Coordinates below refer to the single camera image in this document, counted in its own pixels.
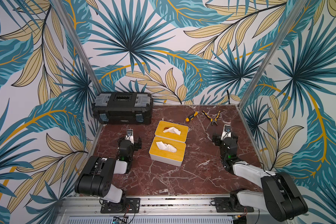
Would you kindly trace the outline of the yellow wooden lid bottom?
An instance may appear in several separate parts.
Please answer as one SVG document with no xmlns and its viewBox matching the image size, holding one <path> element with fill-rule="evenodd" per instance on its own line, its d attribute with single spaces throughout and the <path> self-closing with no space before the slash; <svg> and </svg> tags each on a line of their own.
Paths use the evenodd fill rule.
<svg viewBox="0 0 336 224">
<path fill-rule="evenodd" d="M 149 154 L 152 160 L 169 164 L 182 163 L 184 159 L 186 144 L 183 142 L 155 137 Z"/>
</svg>

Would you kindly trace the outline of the orange tissue pack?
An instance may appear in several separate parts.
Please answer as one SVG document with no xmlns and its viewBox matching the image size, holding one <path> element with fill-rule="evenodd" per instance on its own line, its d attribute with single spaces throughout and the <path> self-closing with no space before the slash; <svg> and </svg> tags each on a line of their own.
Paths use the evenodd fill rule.
<svg viewBox="0 0 336 224">
<path fill-rule="evenodd" d="M 163 133 L 173 133 L 173 134 L 180 135 L 181 131 L 175 127 L 165 127 L 163 130 Z"/>
<path fill-rule="evenodd" d="M 172 152 L 172 153 L 177 152 L 177 149 L 173 145 L 166 144 L 162 141 L 156 142 L 156 145 L 157 145 L 159 150 L 168 151 L 168 152 Z"/>
</svg>

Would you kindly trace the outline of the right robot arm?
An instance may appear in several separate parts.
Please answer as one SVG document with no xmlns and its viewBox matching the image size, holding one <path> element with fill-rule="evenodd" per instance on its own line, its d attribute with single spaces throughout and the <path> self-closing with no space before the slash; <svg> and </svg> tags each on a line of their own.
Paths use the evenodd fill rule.
<svg viewBox="0 0 336 224">
<path fill-rule="evenodd" d="M 219 147 L 224 169 L 259 186 L 262 192 L 236 190 L 231 192 L 230 208 L 253 207 L 269 212 L 279 222 L 294 219 L 308 212 L 308 205 L 286 172 L 272 172 L 256 167 L 237 156 L 238 138 L 232 132 L 213 135 L 212 142 Z"/>
</svg>

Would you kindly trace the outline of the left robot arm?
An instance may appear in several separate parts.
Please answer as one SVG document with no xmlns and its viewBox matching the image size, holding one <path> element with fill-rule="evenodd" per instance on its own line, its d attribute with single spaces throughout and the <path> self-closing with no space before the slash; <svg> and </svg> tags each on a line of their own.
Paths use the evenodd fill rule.
<svg viewBox="0 0 336 224">
<path fill-rule="evenodd" d="M 108 203 L 125 203 L 123 190 L 113 184 L 114 174 L 127 174 L 133 164 L 133 154 L 141 149 L 142 139 L 135 142 L 132 136 L 118 140 L 118 153 L 115 158 L 91 156 L 75 182 L 75 192 L 97 197 Z"/>
</svg>

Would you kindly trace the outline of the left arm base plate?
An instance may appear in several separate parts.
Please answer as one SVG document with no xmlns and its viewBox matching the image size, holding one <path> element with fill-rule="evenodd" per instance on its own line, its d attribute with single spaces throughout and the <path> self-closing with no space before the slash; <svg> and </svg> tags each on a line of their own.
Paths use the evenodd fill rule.
<svg viewBox="0 0 336 224">
<path fill-rule="evenodd" d="M 101 205 L 100 212 L 102 214 L 123 214 L 123 213 L 138 213 L 140 211 L 140 198 L 126 198 L 120 203 L 112 203 L 104 201 Z"/>
</svg>

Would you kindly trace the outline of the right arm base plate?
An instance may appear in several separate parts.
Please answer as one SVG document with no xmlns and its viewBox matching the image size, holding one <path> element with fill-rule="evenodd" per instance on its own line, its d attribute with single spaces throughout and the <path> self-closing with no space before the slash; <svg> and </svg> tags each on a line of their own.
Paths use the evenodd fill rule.
<svg viewBox="0 0 336 224">
<path fill-rule="evenodd" d="M 242 206 L 234 197 L 216 197 L 210 204 L 216 208 L 217 213 L 235 212 L 244 215 L 254 212 L 253 207 Z"/>
</svg>

